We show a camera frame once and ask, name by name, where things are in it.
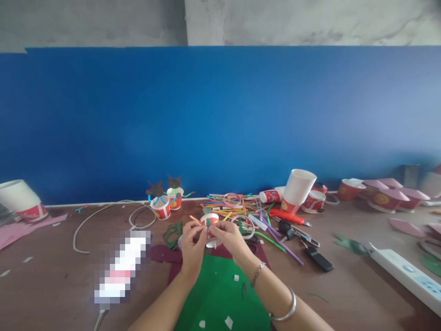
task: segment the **hand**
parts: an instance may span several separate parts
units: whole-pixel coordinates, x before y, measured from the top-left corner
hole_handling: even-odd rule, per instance
[[[247,243],[242,237],[236,224],[226,221],[219,221],[209,227],[209,231],[222,240],[225,248],[233,255],[234,262],[240,264],[247,258],[253,256]]]
[[[207,227],[197,221],[190,221],[184,225],[181,239],[182,269],[181,274],[192,285],[196,283],[201,272],[202,259],[204,258],[205,244],[207,243]],[[200,234],[198,243],[193,243],[193,238]]]

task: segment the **key fob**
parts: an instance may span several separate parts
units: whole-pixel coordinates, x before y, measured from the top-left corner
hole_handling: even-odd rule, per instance
[[[313,260],[316,265],[320,267],[323,272],[329,272],[334,269],[334,266],[327,259],[323,257],[314,247],[305,248],[307,255]]]

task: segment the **white power strip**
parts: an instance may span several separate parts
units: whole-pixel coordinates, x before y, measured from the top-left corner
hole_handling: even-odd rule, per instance
[[[441,317],[441,285],[393,250],[371,247],[371,257]]]

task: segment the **blue wall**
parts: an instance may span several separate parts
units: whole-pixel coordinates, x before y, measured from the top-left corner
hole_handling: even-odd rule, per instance
[[[0,54],[0,182],[44,203],[258,192],[308,169],[441,161],[441,47],[50,48]]]

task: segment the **silver bracelet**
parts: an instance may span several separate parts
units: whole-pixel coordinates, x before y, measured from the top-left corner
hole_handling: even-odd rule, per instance
[[[260,271],[262,270],[262,268],[263,268],[265,265],[266,265],[265,262],[262,262],[262,263],[260,264],[259,269],[257,269],[257,272],[256,272],[256,274],[254,275],[253,280],[251,281],[251,287],[254,287],[254,285],[256,284],[257,276],[259,276]]]
[[[287,286],[287,288],[289,288],[289,290],[291,291],[291,295],[293,296],[293,304],[291,305],[291,309],[289,310],[289,312],[285,316],[283,316],[281,318],[274,317],[274,315],[270,313],[270,319],[272,319],[273,321],[283,322],[284,320],[287,320],[288,318],[290,318],[292,316],[292,314],[294,314],[295,306],[297,305],[297,300],[295,299],[295,294],[294,294],[294,291],[291,289],[291,287]]]

